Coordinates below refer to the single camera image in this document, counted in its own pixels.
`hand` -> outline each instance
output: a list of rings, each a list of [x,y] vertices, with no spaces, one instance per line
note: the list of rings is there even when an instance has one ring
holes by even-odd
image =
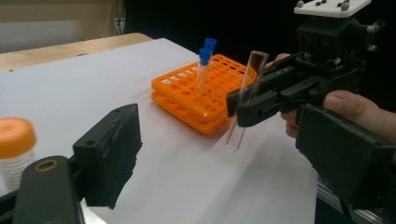
[[[396,114],[379,108],[373,101],[349,91],[331,91],[322,105],[396,144]],[[298,132],[295,114],[295,111],[281,113],[287,123],[287,135],[294,138]]]

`white table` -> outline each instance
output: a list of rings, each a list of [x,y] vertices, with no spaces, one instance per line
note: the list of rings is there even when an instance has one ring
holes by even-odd
[[[2,72],[0,118],[33,122],[38,159],[70,157],[110,110],[138,103],[143,146],[134,175],[114,210],[93,208],[108,223],[314,223],[317,173],[279,115],[247,128],[230,153],[224,130],[198,133],[151,101],[152,79],[197,60],[157,39]]]

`orange lid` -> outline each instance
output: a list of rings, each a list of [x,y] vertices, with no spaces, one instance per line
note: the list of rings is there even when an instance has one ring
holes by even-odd
[[[33,125],[26,119],[0,119],[0,159],[22,155],[35,145]]]

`test tube rack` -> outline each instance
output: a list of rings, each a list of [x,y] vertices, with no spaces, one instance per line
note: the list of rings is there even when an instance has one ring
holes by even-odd
[[[151,81],[151,99],[192,128],[211,134],[228,123],[227,94],[241,88],[246,67],[221,54],[213,55],[205,82],[203,100],[195,98],[197,63],[156,77]]]

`plastic container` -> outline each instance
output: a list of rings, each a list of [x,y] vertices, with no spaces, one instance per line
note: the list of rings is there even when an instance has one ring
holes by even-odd
[[[35,161],[35,131],[22,118],[0,119],[0,174],[7,192],[20,187],[23,170]]]

